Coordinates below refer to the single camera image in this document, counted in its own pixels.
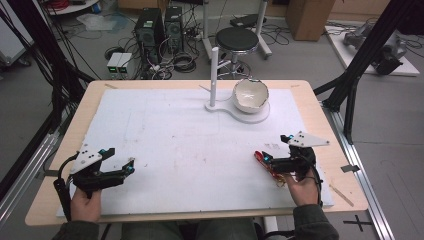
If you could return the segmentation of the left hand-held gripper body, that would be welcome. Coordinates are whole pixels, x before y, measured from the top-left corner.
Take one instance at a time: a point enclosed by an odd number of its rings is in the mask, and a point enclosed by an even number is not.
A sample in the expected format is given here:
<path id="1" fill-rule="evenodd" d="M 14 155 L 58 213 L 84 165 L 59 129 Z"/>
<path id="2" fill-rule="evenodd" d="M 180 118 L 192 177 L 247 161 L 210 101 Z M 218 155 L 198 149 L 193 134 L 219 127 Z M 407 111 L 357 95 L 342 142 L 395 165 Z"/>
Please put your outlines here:
<path id="1" fill-rule="evenodd" d="M 100 170 L 102 162 L 105 161 L 99 154 L 100 150 L 83 144 L 70 170 L 69 177 L 73 180 L 73 184 L 88 197 L 91 197 L 94 191 L 121 185 L 126 178 L 114 174 L 115 170 L 109 172 Z"/>

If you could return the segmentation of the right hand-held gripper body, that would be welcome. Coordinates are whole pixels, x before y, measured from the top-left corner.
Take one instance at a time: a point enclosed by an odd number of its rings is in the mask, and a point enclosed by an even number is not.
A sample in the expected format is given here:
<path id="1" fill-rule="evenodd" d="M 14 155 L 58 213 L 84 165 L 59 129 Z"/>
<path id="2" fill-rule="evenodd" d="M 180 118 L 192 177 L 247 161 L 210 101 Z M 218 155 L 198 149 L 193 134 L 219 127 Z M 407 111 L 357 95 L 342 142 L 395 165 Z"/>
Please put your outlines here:
<path id="1" fill-rule="evenodd" d="M 289 143 L 289 156 L 286 158 L 274 158 L 275 163 L 271 168 L 279 173 L 296 173 L 305 176 L 311 167 L 316 165 L 314 147 L 327 146 L 329 141 L 306 132 L 299 131 L 293 135 Z"/>

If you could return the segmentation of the red and gold ornament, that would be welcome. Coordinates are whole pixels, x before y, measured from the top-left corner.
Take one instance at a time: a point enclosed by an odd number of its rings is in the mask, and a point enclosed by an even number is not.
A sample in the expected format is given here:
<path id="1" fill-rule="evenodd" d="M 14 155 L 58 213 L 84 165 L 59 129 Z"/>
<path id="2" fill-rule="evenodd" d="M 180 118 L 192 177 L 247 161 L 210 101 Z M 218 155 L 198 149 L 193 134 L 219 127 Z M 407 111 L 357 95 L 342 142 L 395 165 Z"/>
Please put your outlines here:
<path id="1" fill-rule="evenodd" d="M 272 178 L 276 181 L 276 185 L 278 187 L 283 187 L 286 185 L 286 180 L 282 174 L 275 172 L 271 165 L 266 165 L 262 162 L 262 151 L 254 152 L 255 159 L 259 162 L 259 164 L 266 169 L 266 171 L 272 176 Z"/>

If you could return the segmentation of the person's left hand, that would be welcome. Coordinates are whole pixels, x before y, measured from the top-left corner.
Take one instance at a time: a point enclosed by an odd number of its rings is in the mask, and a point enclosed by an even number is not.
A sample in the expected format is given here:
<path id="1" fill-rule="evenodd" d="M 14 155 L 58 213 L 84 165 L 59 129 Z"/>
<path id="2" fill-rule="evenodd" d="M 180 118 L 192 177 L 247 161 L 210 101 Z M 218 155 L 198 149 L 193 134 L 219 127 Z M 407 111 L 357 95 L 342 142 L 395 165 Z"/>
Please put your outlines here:
<path id="1" fill-rule="evenodd" d="M 101 215 L 101 191 L 91 197 L 77 188 L 71 200 L 71 219 L 73 221 L 97 222 Z"/>

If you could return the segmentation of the person's right hand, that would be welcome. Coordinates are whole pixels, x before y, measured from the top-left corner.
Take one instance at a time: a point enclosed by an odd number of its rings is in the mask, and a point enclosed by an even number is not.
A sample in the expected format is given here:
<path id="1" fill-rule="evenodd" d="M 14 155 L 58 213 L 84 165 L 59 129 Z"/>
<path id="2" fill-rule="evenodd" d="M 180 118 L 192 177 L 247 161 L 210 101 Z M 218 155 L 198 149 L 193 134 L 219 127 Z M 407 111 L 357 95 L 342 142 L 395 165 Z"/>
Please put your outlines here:
<path id="1" fill-rule="evenodd" d="M 291 174 L 285 174 L 284 178 L 292 199 L 298 207 L 319 203 L 319 189 L 312 170 L 309 170 L 305 176 L 293 177 Z"/>

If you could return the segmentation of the thin wooden stick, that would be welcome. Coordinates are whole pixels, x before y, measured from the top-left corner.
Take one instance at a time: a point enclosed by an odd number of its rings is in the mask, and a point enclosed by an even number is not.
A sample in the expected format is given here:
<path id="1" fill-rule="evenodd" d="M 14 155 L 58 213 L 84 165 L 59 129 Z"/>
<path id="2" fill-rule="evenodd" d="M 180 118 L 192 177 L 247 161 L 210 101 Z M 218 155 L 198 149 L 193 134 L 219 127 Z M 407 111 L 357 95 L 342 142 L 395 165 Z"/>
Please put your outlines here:
<path id="1" fill-rule="evenodd" d="M 346 196 L 344 195 L 340 190 L 338 190 L 335 186 L 332 184 L 329 185 L 329 187 L 337 194 L 339 195 L 348 205 L 351 207 L 354 207 L 354 203 Z"/>

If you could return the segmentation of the white ceramic bowl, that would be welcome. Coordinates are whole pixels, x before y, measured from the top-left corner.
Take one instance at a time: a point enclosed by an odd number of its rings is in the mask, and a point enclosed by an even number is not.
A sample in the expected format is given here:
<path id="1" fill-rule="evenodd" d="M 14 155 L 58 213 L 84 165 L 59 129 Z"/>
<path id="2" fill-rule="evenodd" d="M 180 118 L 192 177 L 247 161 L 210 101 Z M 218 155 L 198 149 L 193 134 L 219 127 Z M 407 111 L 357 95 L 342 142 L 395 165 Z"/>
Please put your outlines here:
<path id="1" fill-rule="evenodd" d="M 244 113 L 260 112 L 268 103 L 268 87 L 260 80 L 242 79 L 232 91 L 232 101 L 236 108 Z"/>

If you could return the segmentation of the white foam board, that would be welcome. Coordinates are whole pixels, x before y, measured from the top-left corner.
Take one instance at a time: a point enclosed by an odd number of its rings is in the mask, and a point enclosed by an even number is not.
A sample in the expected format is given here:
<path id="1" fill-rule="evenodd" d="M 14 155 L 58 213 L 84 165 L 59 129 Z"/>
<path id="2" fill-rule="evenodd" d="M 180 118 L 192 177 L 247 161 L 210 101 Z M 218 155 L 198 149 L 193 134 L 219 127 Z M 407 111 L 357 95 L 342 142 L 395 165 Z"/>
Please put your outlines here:
<path id="1" fill-rule="evenodd" d="M 135 172 L 104 191 L 103 214 L 247 212 L 285 209 L 294 203 L 254 157 L 289 156 L 280 135 L 304 132 L 288 89 L 270 93 L 271 112 L 243 124 L 203 109 L 199 89 L 108 89 L 83 144 L 115 149 L 100 170 L 119 170 L 130 157 Z"/>

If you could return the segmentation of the person's legs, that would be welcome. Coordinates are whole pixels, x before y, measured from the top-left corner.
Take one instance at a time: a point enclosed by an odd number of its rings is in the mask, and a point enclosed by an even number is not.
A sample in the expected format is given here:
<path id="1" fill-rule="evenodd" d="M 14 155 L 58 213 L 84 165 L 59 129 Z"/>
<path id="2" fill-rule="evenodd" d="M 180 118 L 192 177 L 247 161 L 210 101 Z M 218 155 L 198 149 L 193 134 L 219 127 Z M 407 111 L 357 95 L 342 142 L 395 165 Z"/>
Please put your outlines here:
<path id="1" fill-rule="evenodd" d="M 121 240 L 258 240 L 253 220 L 227 218 L 178 224 L 175 221 L 122 225 Z"/>

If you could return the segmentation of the white power supply box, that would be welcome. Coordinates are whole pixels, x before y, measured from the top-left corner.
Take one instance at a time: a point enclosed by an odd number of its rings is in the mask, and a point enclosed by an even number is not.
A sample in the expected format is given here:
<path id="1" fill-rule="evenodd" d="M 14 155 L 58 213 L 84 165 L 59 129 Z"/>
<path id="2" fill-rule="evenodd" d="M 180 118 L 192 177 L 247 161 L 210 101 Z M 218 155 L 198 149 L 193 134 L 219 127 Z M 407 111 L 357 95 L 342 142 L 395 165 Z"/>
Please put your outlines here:
<path id="1" fill-rule="evenodd" d="M 127 78 L 132 70 L 132 54 L 122 53 L 120 60 L 117 64 L 118 73 L 122 78 Z"/>
<path id="2" fill-rule="evenodd" d="M 122 54 L 121 53 L 113 53 L 107 63 L 107 69 L 109 71 L 109 74 L 112 77 L 115 77 L 118 73 L 118 65 L 120 62 Z"/>

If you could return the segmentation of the white stand with pole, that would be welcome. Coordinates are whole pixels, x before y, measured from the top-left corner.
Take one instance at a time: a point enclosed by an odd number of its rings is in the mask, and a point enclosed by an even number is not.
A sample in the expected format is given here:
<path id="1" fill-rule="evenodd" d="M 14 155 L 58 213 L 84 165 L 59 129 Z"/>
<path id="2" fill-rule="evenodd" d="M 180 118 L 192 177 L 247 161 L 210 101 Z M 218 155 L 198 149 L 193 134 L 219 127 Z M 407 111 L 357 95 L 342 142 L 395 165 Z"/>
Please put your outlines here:
<path id="1" fill-rule="evenodd" d="M 218 88 L 218 73 L 217 70 L 226 66 L 226 63 L 220 64 L 218 61 L 218 47 L 212 48 L 211 70 L 210 70 L 210 87 L 205 88 L 209 93 L 209 99 L 203 104 L 203 109 L 209 113 L 224 113 L 233 118 L 234 120 L 243 124 L 259 124 L 264 122 L 270 115 L 271 107 L 269 103 L 258 113 L 248 114 L 236 108 L 232 101 L 232 91 L 236 83 L 240 80 L 234 80 L 230 85 L 229 96 L 225 99 L 217 99 Z"/>

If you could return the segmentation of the black round stool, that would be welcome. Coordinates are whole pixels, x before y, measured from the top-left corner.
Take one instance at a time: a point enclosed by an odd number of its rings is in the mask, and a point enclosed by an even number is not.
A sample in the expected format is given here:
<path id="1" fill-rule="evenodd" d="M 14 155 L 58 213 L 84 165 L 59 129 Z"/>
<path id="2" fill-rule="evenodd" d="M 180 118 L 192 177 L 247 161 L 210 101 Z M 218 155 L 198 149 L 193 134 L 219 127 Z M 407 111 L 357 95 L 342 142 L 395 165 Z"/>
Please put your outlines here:
<path id="1" fill-rule="evenodd" d="M 219 77 L 231 76 L 235 79 L 237 76 L 251 76 L 251 67 L 240 61 L 239 57 L 257 49 L 259 39 L 254 32 L 243 27 L 225 28 L 217 32 L 215 43 L 223 52 L 220 64 L 226 63 L 217 70 Z"/>

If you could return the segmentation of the brown cardboard box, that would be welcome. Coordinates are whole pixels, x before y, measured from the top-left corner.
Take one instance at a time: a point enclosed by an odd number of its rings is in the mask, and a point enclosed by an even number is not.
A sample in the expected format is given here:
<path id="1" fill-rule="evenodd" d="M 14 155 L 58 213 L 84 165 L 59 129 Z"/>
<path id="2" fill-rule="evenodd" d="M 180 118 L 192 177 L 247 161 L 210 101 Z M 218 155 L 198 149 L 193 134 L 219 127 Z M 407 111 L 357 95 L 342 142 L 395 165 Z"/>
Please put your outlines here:
<path id="1" fill-rule="evenodd" d="M 286 22 L 294 40 L 318 41 L 336 0 L 290 0 Z"/>

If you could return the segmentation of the black computer tower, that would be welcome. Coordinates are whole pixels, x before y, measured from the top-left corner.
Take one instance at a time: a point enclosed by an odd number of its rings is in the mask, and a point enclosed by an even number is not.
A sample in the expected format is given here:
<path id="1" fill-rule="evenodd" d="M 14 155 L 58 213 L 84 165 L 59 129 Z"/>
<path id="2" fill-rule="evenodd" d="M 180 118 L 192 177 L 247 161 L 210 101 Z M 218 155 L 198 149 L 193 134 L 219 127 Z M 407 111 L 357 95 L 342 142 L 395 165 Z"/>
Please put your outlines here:
<path id="1" fill-rule="evenodd" d="M 182 8 L 180 6 L 168 6 L 165 12 L 165 32 L 169 53 L 177 53 L 184 50 Z"/>
<path id="2" fill-rule="evenodd" d="M 162 12 L 160 8 L 143 8 L 134 28 L 136 40 L 144 60 L 160 64 L 165 40 Z"/>

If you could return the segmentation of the grey machine on platform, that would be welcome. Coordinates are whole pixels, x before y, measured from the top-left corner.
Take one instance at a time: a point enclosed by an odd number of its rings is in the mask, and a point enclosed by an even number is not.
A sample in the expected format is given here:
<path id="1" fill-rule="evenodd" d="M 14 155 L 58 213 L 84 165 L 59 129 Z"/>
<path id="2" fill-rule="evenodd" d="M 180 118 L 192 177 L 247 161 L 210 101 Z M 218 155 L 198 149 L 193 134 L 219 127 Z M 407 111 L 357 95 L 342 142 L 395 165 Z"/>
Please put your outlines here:
<path id="1" fill-rule="evenodd" d="M 354 31 L 347 32 L 343 39 L 345 46 L 353 46 L 357 52 L 369 37 L 375 23 L 366 22 Z M 392 33 L 386 42 L 379 48 L 370 65 L 379 75 L 389 75 L 402 65 L 400 59 L 406 54 L 406 42 Z"/>

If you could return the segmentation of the white platform board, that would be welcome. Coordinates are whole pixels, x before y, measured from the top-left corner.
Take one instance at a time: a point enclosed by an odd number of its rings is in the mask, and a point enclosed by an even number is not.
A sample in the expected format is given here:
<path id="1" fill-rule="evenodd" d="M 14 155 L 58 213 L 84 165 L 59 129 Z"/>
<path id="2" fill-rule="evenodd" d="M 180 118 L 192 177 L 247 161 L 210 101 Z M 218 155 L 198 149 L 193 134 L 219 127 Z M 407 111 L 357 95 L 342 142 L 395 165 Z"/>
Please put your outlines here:
<path id="1" fill-rule="evenodd" d="M 357 50 L 353 46 L 347 46 L 343 44 L 343 39 L 347 33 L 347 29 L 345 27 L 326 25 L 325 30 L 342 65 L 344 68 L 347 68 L 357 53 Z M 401 65 L 390 73 L 391 76 L 415 77 L 420 74 L 420 72 L 413 66 L 413 64 L 410 63 L 405 57 L 401 57 L 400 62 Z"/>

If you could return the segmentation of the aluminium rail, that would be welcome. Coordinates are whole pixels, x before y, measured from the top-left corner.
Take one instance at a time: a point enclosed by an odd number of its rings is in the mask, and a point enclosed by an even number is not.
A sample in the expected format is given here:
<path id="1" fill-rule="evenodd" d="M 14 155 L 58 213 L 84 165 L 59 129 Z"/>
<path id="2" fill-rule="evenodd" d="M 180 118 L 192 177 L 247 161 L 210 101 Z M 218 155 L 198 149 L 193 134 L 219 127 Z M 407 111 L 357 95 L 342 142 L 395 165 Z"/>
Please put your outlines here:
<path id="1" fill-rule="evenodd" d="M 359 186 L 367 199 L 367 212 L 371 218 L 372 226 L 374 227 L 378 238 L 380 240 L 395 240 L 392 229 L 386 219 L 383 209 L 381 208 L 360 156 L 355 146 L 350 144 L 348 138 L 343 134 L 344 120 L 342 115 L 339 112 L 332 112 L 328 110 L 323 104 L 321 104 L 321 108 L 332 126 L 333 132 L 335 133 L 336 138 L 347 157 L 347 161 L 353 168 L 353 174 L 359 182 Z"/>
<path id="2" fill-rule="evenodd" d="M 5 226 L 15 207 L 40 172 L 43 164 L 53 156 L 60 140 L 59 133 L 47 134 L 30 155 L 28 163 L 14 180 L 5 197 L 0 201 L 0 230 Z"/>

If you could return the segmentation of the black metal frame strut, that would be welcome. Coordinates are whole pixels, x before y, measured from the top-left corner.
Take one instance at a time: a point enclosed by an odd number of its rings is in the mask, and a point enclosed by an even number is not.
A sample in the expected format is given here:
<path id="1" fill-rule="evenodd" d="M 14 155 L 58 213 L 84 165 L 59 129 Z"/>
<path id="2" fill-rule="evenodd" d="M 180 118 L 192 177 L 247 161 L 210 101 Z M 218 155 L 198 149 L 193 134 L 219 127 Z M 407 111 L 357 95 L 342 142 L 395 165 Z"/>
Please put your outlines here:
<path id="1" fill-rule="evenodd" d="M 320 95 L 333 89 L 323 101 L 324 107 L 331 112 L 339 112 L 341 104 L 347 101 L 343 135 L 349 144 L 353 144 L 352 124 L 360 78 L 390 35 L 399 30 L 401 25 L 416 25 L 418 15 L 424 20 L 424 0 L 390 0 L 346 70 L 339 77 L 313 90 L 315 95 Z"/>
<path id="2" fill-rule="evenodd" d="M 79 70 L 65 57 L 33 0 L 6 0 L 6 2 L 33 39 L 34 44 L 29 45 L 8 14 L 1 8 L 0 18 L 32 55 L 42 75 L 52 86 L 51 128 L 57 128 L 61 125 L 64 108 L 76 105 L 82 100 L 85 93 L 82 82 L 90 83 L 94 81 L 94 78 Z"/>

